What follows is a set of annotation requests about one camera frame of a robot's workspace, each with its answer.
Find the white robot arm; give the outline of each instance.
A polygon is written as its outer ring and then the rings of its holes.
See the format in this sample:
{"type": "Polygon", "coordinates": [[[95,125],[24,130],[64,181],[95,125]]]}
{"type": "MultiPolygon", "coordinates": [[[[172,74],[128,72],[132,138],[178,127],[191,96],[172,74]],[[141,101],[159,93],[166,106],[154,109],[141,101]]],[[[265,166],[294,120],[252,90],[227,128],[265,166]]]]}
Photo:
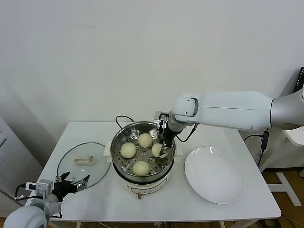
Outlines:
{"type": "Polygon", "coordinates": [[[50,218],[60,219],[62,217],[61,202],[63,198],[69,193],[76,193],[85,189],[90,178],[90,175],[88,175],[81,180],[67,181],[65,178],[69,173],[66,172],[60,177],[56,177],[53,190],[51,180],[40,180],[37,183],[28,182],[25,187],[26,190],[34,190],[36,195],[33,197],[23,197],[22,195],[15,199],[34,199],[29,206],[18,208],[12,212],[5,220],[4,228],[46,228],[50,218]]]}
{"type": "Polygon", "coordinates": [[[184,94],[165,115],[164,147],[171,147],[172,139],[186,126],[200,123],[250,131],[290,130],[304,125],[304,89],[278,98],[258,92],[184,94]]]}

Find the floor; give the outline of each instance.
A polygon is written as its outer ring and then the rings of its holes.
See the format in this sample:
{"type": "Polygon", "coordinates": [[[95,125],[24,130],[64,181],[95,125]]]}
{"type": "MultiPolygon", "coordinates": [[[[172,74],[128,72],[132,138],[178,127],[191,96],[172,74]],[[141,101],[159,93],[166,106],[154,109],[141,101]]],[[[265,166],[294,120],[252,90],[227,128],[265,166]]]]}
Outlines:
{"type": "MultiPolygon", "coordinates": [[[[284,216],[290,217],[293,220],[304,224],[304,178],[299,177],[297,171],[285,171],[283,172],[286,178],[288,179],[291,186],[294,188],[299,200],[302,202],[303,206],[294,207],[290,202],[286,193],[274,193],[274,197],[281,209],[281,212],[284,216]]],[[[274,172],[264,172],[263,176],[268,184],[278,184],[279,181],[276,178],[274,172]]],[[[282,228],[300,228],[301,225],[293,223],[294,226],[285,218],[279,218],[282,228]]],[[[4,219],[0,218],[0,228],[3,227],[4,219]]],[[[225,226],[229,228],[234,222],[229,221],[225,222],[225,226]]],[[[177,227],[173,223],[165,224],[164,228],[200,228],[195,223],[175,223],[177,227]]],[[[218,222],[200,222],[198,223],[203,228],[219,228],[220,225],[218,222]]],[[[61,224],[57,224],[60,228],[75,228],[75,222],[62,222],[61,224]]],[[[108,223],[108,226],[111,228],[116,228],[116,223],[108,223]]],[[[105,226],[98,223],[83,223],[81,228],[104,228],[105,226]]],[[[118,223],[117,228],[156,228],[153,223],[118,223]]],[[[257,223],[250,226],[250,228],[259,228],[257,223]]]]}

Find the table leg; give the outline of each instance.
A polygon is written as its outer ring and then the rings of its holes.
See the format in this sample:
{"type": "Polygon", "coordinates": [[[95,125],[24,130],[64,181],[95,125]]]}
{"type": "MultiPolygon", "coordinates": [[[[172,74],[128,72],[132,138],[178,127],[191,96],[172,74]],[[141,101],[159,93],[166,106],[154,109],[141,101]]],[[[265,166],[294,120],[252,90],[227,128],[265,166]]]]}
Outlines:
{"type": "Polygon", "coordinates": [[[219,224],[220,224],[220,228],[226,228],[224,221],[220,221],[219,224]]]}
{"type": "Polygon", "coordinates": [[[237,221],[230,228],[247,228],[257,221],[258,219],[237,221]]]}
{"type": "Polygon", "coordinates": [[[51,222],[51,221],[49,221],[47,225],[50,226],[50,227],[52,227],[52,228],[60,228],[54,222],[51,222]]]}
{"type": "Polygon", "coordinates": [[[268,184],[268,187],[271,192],[286,192],[290,201],[295,207],[300,207],[301,202],[299,198],[296,196],[295,191],[289,184],[288,180],[284,176],[282,172],[275,173],[277,178],[280,180],[281,184],[268,184]]]}
{"type": "Polygon", "coordinates": [[[81,227],[81,222],[77,222],[76,228],[80,228],[81,227]]]}
{"type": "Polygon", "coordinates": [[[300,177],[304,177],[304,170],[299,173],[300,177]]]}

